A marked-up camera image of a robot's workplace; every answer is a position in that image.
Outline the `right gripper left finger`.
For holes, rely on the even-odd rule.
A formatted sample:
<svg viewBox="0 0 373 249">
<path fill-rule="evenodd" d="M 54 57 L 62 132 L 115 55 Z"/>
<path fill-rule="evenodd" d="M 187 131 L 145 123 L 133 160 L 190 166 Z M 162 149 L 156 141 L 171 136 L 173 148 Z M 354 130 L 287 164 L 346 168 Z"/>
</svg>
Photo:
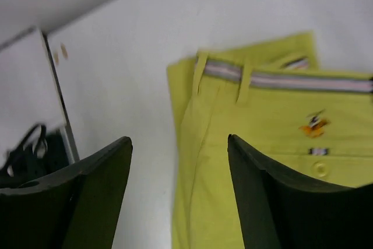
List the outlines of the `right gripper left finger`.
<svg viewBox="0 0 373 249">
<path fill-rule="evenodd" d="M 132 141 L 33 180 L 1 177 L 1 248 L 111 248 Z"/>
</svg>

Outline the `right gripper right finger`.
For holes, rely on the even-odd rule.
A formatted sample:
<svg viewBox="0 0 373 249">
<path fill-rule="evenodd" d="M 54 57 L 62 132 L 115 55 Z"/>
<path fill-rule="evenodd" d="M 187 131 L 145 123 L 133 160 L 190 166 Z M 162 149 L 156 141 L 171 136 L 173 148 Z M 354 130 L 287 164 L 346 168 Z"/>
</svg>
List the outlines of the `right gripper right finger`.
<svg viewBox="0 0 373 249">
<path fill-rule="evenodd" d="M 372 185 L 327 183 L 237 135 L 228 161 L 245 248 L 371 248 Z"/>
</svg>

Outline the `yellow trousers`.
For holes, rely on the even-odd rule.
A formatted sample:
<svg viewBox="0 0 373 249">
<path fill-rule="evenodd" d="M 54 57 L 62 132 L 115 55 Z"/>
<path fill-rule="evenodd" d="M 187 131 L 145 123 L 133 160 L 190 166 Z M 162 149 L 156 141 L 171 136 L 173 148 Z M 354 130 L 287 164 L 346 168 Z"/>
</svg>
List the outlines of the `yellow trousers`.
<svg viewBox="0 0 373 249">
<path fill-rule="evenodd" d="M 309 32 L 200 51 L 167 77 L 178 146 L 173 248 L 243 248 L 230 134 L 305 175 L 372 182 L 372 75 L 318 69 Z"/>
</svg>

